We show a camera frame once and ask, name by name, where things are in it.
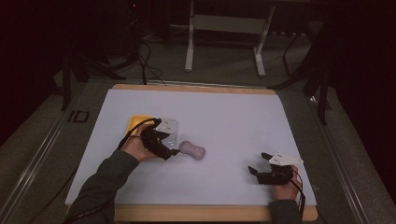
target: white surface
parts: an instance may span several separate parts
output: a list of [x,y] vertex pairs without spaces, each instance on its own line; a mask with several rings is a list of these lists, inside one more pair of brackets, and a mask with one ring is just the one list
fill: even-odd
[[[119,190],[116,203],[267,205],[273,200],[271,187],[259,185],[248,166],[268,172],[262,152],[300,158],[276,95],[109,90],[66,204],[111,155],[136,114],[176,119],[177,141],[204,147],[206,154],[201,161],[181,153],[167,161],[144,161]],[[297,167],[306,204],[314,205],[304,166]]]

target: floor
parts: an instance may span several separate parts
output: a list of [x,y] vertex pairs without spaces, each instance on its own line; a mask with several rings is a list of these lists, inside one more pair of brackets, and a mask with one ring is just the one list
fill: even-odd
[[[140,54],[143,61],[147,61],[145,72],[148,82],[266,88],[288,78],[281,55],[290,42],[289,38],[283,35],[268,36],[262,54],[267,75],[258,77],[252,54],[252,47],[256,43],[254,36],[232,36],[231,41],[207,41],[207,37],[211,35],[215,34],[197,34],[193,69],[186,73],[184,60],[187,33],[184,28],[175,29],[168,42],[162,41],[155,34],[146,34],[144,40],[147,45],[141,46]],[[304,36],[296,41],[288,53],[290,70],[298,67],[309,46],[310,43]],[[120,57],[112,58],[112,62],[116,63],[119,59]],[[142,66],[139,63],[117,73],[127,77],[122,81],[124,83],[142,82]],[[55,77],[59,82],[60,74]],[[91,74],[88,83],[73,80],[73,101],[67,110],[60,110],[61,96],[51,95],[1,147],[1,223],[34,223],[32,219],[37,214],[40,216],[37,216],[36,223],[62,222],[67,210],[64,198],[70,185],[66,178],[78,166],[78,158],[84,151],[95,122],[94,119],[86,123],[68,122],[70,113],[99,111],[106,90],[112,84],[120,83],[94,71]],[[312,187],[316,191],[318,209],[323,215],[312,223],[394,223],[394,203],[389,201],[358,135],[337,101],[335,91],[329,91],[329,107],[326,111],[328,125],[323,126],[317,119],[312,119],[316,114],[316,104],[309,99],[304,100],[301,93],[303,85],[304,81],[296,83],[280,91],[279,96],[288,102],[285,111],[290,118],[290,127],[296,130],[293,132],[296,144],[301,148],[311,149],[310,146],[320,142],[329,149],[318,148],[315,153],[318,157],[328,158],[324,164],[317,161],[307,164],[310,175],[317,180]],[[298,111],[295,107],[298,104],[310,104],[313,109]],[[96,118],[97,112],[90,116]],[[305,119],[310,120],[310,123],[304,123]],[[78,138],[70,141],[67,137],[76,136],[76,132]],[[321,132],[323,138],[301,142],[303,136],[314,136],[312,132]],[[8,203],[7,199],[10,199],[12,190],[18,186],[16,183],[28,175],[25,168],[35,166],[29,162],[40,152],[44,158],[36,165],[37,172],[30,175],[33,179],[26,180],[29,188],[22,188],[19,194],[14,194],[11,201],[15,203]],[[301,153],[306,156],[310,154],[305,149]],[[326,169],[320,167],[321,165],[331,168]],[[329,183],[331,181],[344,184],[332,186]]]

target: gray sleeve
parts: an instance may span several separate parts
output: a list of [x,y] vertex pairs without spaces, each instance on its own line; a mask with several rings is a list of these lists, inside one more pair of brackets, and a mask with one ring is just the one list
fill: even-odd
[[[114,198],[138,164],[139,161],[128,153],[114,151],[84,183],[78,197],[69,208],[65,223],[113,223]],[[78,218],[78,215],[92,209],[97,211]]]
[[303,223],[297,202],[294,200],[279,200],[270,203],[273,224],[301,224]]

